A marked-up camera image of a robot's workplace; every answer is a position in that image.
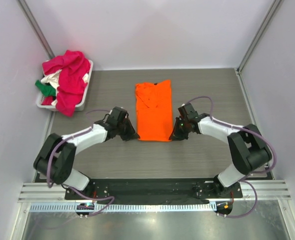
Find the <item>orange t shirt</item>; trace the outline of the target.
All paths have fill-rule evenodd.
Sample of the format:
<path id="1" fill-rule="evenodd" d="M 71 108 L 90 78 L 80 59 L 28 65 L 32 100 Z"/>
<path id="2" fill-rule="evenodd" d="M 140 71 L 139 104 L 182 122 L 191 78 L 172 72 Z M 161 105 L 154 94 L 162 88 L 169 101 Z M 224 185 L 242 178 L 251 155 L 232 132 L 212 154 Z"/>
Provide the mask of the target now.
<path id="1" fill-rule="evenodd" d="M 169 142 L 173 131 L 171 81 L 137 83 L 135 99 L 139 140 Z"/>

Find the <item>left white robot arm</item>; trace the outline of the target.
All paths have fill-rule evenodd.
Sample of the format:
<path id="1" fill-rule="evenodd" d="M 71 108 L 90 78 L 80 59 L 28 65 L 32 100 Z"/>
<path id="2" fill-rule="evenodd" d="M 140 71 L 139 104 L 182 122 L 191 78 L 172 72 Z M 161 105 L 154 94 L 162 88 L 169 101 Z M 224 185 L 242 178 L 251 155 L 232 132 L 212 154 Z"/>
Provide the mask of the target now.
<path id="1" fill-rule="evenodd" d="M 65 185 L 76 190 L 84 200 L 90 199 L 94 187 L 90 178 L 73 168 L 80 152 L 119 136 L 123 141 L 136 140 L 140 136 L 134 129 L 127 110 L 114 107 L 103 119 L 75 133 L 50 134 L 41 147 L 33 167 L 46 177 L 49 188 Z"/>

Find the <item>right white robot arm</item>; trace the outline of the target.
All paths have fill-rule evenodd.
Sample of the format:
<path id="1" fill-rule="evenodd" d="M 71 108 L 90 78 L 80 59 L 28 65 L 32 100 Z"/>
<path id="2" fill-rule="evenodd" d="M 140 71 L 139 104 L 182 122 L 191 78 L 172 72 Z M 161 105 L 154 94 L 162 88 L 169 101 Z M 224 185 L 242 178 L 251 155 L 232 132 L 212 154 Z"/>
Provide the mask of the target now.
<path id="1" fill-rule="evenodd" d="M 196 133 L 213 137 L 229 147 L 232 163 L 213 178 L 213 192 L 219 198 L 226 197 L 237 182 L 275 158 L 273 147 L 254 124 L 242 126 L 220 121 L 210 114 L 199 114 L 191 103 L 179 107 L 178 112 L 171 141 L 187 140 L 189 133 Z"/>

